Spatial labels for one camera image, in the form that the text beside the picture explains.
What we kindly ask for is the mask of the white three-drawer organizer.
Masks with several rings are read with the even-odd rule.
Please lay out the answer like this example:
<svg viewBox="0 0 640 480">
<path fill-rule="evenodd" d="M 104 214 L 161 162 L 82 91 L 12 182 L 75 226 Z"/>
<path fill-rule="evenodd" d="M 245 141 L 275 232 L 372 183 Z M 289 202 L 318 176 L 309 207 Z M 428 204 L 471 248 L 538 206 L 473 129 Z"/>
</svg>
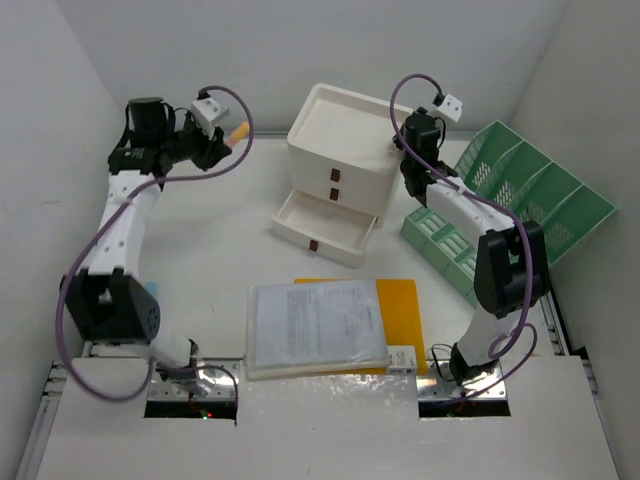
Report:
<svg viewBox="0 0 640 480">
<path fill-rule="evenodd" d="M 328 84 L 313 86 L 287 134 L 293 188 L 383 223 L 399 177 L 391 113 L 402 123 L 412 110 Z"/>
</svg>

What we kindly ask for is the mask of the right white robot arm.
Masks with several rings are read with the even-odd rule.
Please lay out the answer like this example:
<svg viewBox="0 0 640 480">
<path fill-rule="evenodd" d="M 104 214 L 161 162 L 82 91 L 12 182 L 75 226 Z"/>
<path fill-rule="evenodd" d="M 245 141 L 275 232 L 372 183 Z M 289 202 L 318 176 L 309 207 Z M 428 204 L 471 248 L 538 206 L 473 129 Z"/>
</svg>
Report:
<svg viewBox="0 0 640 480">
<path fill-rule="evenodd" d="M 440 161 L 440 137 L 436 118 L 418 108 L 397 126 L 393 142 L 403 153 L 409 195 L 475 244 L 478 305 L 449 360 L 452 380 L 462 385 L 492 370 L 515 346 L 530 309 L 549 290 L 549 272 L 542 227 L 470 190 Z"/>
</svg>

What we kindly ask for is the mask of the white drawer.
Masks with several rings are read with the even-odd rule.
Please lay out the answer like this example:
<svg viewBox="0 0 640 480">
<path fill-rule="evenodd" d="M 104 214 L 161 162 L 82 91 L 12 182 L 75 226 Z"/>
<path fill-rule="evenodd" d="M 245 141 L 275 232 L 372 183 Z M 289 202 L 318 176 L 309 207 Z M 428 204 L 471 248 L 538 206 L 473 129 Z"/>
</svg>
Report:
<svg viewBox="0 0 640 480">
<path fill-rule="evenodd" d="M 308 252 L 350 268 L 365 263 L 378 218 L 293 190 L 272 217 L 274 233 Z"/>
</svg>

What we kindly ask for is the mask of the pink orange highlighter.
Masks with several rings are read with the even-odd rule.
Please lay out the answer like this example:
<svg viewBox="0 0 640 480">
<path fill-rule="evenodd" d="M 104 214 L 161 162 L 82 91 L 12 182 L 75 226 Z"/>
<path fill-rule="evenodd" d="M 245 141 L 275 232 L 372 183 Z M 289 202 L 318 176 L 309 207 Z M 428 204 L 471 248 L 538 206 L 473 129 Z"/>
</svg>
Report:
<svg viewBox="0 0 640 480">
<path fill-rule="evenodd" d="M 251 133 L 251 127 L 248 122 L 241 123 L 225 140 L 225 145 L 230 149 L 244 140 Z"/>
</svg>

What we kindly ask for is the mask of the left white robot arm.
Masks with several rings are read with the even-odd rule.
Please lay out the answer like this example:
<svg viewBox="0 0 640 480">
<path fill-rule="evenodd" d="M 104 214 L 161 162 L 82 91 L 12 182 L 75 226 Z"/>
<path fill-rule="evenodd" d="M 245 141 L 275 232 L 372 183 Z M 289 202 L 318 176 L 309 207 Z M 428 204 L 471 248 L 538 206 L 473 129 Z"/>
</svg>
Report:
<svg viewBox="0 0 640 480">
<path fill-rule="evenodd" d="M 169 369 L 191 364 L 194 344 L 161 322 L 158 301 L 139 280 L 141 247 L 162 178 L 190 160 L 207 171 L 231 154 L 218 119 L 226 108 L 200 97 L 176 126 L 176 111 L 159 97 L 133 99 L 121 139 L 108 157 L 103 235 L 70 281 L 66 307 L 82 338 L 128 346 Z"/>
</svg>

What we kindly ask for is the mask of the small clear blue-capped bottle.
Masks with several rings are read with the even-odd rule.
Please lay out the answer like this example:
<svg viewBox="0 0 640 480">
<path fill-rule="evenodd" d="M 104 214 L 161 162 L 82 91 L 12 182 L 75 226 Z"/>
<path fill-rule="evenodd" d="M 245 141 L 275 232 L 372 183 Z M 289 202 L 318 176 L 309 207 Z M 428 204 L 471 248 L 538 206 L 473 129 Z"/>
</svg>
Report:
<svg viewBox="0 0 640 480">
<path fill-rule="evenodd" d="M 153 297 L 157 296 L 158 287 L 156 282 L 147 282 L 145 288 Z"/>
</svg>

